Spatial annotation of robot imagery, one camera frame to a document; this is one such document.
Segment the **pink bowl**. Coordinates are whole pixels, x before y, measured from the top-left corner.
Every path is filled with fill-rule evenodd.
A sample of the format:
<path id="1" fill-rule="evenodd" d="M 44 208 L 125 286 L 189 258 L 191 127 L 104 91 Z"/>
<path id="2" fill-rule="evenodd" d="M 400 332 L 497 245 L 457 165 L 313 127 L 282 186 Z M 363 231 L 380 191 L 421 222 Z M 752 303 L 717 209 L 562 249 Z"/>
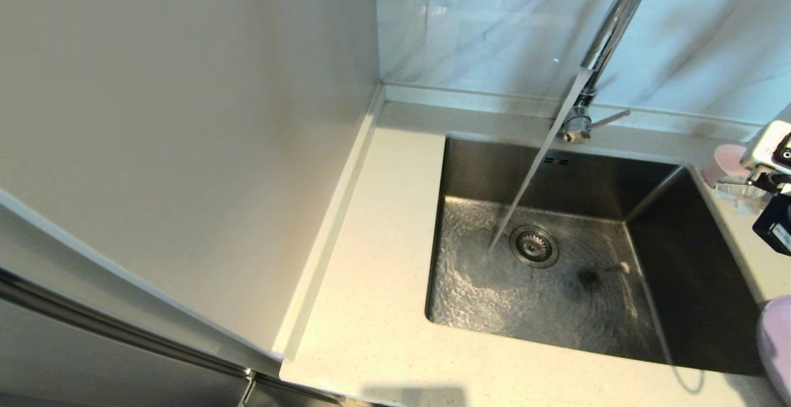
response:
<path id="1" fill-rule="evenodd" d="M 745 187 L 750 171 L 741 164 L 746 147 L 735 143 L 724 143 L 714 148 L 701 171 L 704 182 L 712 190 L 717 187 Z"/>

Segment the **lilac plate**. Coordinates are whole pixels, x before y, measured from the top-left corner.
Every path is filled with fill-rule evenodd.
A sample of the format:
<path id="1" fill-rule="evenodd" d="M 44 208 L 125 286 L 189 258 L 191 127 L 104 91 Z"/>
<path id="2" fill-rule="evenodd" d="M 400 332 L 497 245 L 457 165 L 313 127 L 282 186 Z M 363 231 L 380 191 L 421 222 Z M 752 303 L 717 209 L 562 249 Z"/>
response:
<path id="1" fill-rule="evenodd" d="M 756 328 L 759 357 L 777 395 L 791 407 L 791 294 L 766 303 Z"/>

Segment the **chrome faucet lever handle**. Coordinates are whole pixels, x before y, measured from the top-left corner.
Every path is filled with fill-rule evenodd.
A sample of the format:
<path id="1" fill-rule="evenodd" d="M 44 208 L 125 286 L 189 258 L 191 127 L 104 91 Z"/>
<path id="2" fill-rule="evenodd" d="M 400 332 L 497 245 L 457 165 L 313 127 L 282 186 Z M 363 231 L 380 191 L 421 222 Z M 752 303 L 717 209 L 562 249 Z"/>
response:
<path id="1" fill-rule="evenodd" d="M 630 114 L 631 111 L 622 111 L 601 119 L 599 122 L 593 122 L 585 107 L 574 106 L 570 111 L 570 116 L 565 118 L 557 132 L 557 137 L 566 143 L 587 143 L 591 139 L 593 129 L 609 125 L 616 120 L 630 116 Z"/>

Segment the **stainless steel sink basin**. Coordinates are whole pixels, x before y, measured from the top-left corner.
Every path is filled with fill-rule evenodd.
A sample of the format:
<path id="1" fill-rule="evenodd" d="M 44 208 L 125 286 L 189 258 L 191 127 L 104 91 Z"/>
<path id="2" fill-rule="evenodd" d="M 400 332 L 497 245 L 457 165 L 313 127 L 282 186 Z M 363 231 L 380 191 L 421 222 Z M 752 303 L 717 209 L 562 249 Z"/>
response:
<path id="1" fill-rule="evenodd" d="M 487 246 L 537 148 L 447 138 L 425 314 L 439 325 L 727 374 L 763 373 L 759 304 L 688 167 L 550 150 Z M 560 246 L 544 269 L 509 235 L 542 227 Z M 577 271 L 619 262 L 586 292 Z"/>

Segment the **running water stream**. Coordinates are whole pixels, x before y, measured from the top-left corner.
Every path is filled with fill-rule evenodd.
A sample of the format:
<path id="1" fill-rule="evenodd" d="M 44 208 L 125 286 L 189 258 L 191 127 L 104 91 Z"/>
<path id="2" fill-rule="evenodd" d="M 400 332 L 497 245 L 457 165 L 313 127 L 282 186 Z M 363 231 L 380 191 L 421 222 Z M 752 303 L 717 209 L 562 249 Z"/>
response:
<path id="1" fill-rule="evenodd" d="M 542 164 L 543 159 L 546 156 L 546 153 L 548 153 L 548 150 L 550 149 L 553 140 L 556 139 L 557 132 L 560 130 L 562 124 L 565 122 L 565 118 L 570 113 L 576 99 L 584 90 L 585 84 L 588 83 L 588 80 L 590 80 L 592 74 L 593 71 L 591 71 L 591 69 L 587 69 L 587 67 L 580 67 L 579 72 L 577 72 L 577 76 L 574 82 L 572 83 L 572 86 L 570 87 L 570 91 L 568 92 L 566 98 L 562 102 L 559 112 L 557 112 L 556 119 L 554 119 L 548 131 L 548 134 L 546 134 L 546 137 L 543 139 L 543 142 L 539 147 L 538 153 L 532 160 L 530 167 L 528 168 L 528 172 L 525 174 L 525 178 L 523 179 L 522 184 L 518 188 L 516 196 L 514 196 L 514 199 L 512 200 L 511 204 L 506 210 L 505 215 L 500 221 L 500 224 L 497 225 L 497 230 L 493 235 L 491 242 L 489 243 L 489 246 L 487 246 L 486 249 L 487 256 L 491 255 L 491 253 L 495 249 L 495 246 L 497 246 L 500 238 L 502 238 L 502 235 L 505 232 L 505 228 L 507 227 L 508 222 L 512 218 L 512 214 L 516 211 L 519 202 L 522 201 L 523 195 L 525 195 L 525 192 L 530 187 L 532 179 L 534 179 L 534 176 L 536 175 L 540 165 Z"/>

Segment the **chrome gooseneck faucet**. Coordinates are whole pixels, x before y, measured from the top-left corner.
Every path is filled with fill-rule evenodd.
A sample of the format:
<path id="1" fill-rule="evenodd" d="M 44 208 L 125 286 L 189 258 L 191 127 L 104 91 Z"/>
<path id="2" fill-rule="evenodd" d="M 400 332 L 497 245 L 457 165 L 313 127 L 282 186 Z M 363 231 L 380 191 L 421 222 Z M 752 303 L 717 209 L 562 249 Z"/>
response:
<path id="1" fill-rule="evenodd" d="M 590 107 L 597 95 L 599 76 L 604 73 L 604 69 L 611 60 L 619 42 L 624 37 L 624 33 L 641 2 L 642 0 L 613 0 L 611 3 L 602 24 L 599 25 L 595 38 L 591 42 L 590 48 L 582 60 L 581 67 L 591 69 L 593 74 L 588 83 L 585 84 L 584 90 L 576 99 L 574 106 L 585 107 L 588 113 L 588 107 Z"/>

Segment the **round metal drain strainer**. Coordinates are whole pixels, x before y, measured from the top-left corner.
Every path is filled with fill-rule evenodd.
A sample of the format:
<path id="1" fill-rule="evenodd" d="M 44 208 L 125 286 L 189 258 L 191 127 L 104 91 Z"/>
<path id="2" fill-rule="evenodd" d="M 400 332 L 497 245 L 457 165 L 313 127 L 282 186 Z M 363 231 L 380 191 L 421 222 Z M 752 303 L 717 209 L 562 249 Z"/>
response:
<path id="1" fill-rule="evenodd" d="M 516 227 L 509 235 L 509 247 L 518 261 L 531 268 L 549 268 L 560 256 L 560 246 L 554 236 L 537 226 Z"/>

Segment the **grey cabinet door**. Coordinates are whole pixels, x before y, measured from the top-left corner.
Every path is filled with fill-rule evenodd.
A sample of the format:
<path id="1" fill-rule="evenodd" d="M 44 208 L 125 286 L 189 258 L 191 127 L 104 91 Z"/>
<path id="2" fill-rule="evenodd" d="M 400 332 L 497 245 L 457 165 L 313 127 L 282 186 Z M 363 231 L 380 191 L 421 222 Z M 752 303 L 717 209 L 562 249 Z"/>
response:
<path id="1" fill-rule="evenodd" d="M 254 370 L 229 376 L 88 333 L 0 298 L 0 405 L 283 407 L 268 357 L 91 258 L 0 190 L 0 267 L 62 297 Z"/>

